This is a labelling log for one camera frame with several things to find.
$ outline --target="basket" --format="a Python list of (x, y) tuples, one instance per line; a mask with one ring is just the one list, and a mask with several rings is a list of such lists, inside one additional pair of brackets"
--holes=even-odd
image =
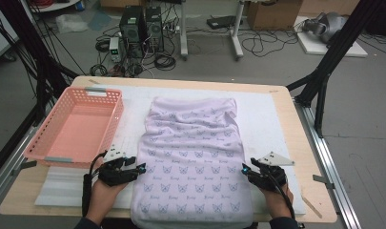
[[(119, 90), (68, 87), (40, 126), (24, 156), (61, 167), (89, 168), (109, 150), (124, 111)], [(96, 161), (101, 165), (102, 158)]]

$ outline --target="purple fabric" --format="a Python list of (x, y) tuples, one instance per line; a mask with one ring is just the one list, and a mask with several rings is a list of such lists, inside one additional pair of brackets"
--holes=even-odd
[(132, 221), (141, 228), (244, 228), (253, 221), (250, 184), (231, 98), (156, 98), (146, 118)]

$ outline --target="gray floor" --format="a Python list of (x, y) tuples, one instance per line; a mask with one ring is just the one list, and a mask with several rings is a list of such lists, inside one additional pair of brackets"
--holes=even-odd
[[(94, 13), (94, 10), (79, 12), (87, 22), (91, 21)], [(189, 20), (188, 24), (207, 28), (204, 21)], [(116, 24), (118, 20), (112, 20), (101, 31), (72, 32), (59, 34), (58, 37), (87, 72), (96, 63), (94, 39)], [(286, 86), (311, 73), (322, 58), (320, 55), (305, 54), (296, 43), (261, 58), (244, 51), (245, 56), (236, 62), (229, 37), (201, 32), (189, 33), (188, 38), (190, 55), (187, 61), (183, 61), (176, 50), (174, 70), (162, 72), (152, 69), (153, 75), (143, 72), (139, 76)], [(386, 51), (386, 45), (367, 41)], [(358, 43), (369, 56), (345, 57), (335, 69), (329, 81), (323, 133), (362, 228), (386, 228), (386, 54), (361, 41)], [(265, 49), (276, 49), (280, 45), (265, 43)], [(80, 72), (62, 48), (58, 48), (58, 52), (65, 66)], [(298, 93), (300, 90), (295, 90), (292, 95)], [(22, 64), (19, 61), (0, 62), (0, 150), (34, 103)], [(77, 221), (77, 218), (0, 215), (0, 229), (72, 228)], [(260, 227), (269, 228), (266, 223)], [(340, 219), (334, 224), (309, 223), (306, 227), (344, 228)]]

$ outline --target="computer tower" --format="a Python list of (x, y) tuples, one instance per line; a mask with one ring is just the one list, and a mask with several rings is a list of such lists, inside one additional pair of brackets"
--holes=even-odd
[(160, 7), (146, 8), (146, 27), (149, 37), (149, 51), (163, 52), (163, 26)]
[(145, 41), (148, 38), (141, 6), (126, 6), (119, 23), (127, 56), (144, 57)]

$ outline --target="lavender towel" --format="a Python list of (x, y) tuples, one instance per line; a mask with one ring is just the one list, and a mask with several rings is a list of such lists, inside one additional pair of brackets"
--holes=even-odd
[(134, 182), (132, 221), (140, 228), (248, 227), (250, 183), (240, 170), (243, 146), (231, 98), (157, 97), (146, 118)]

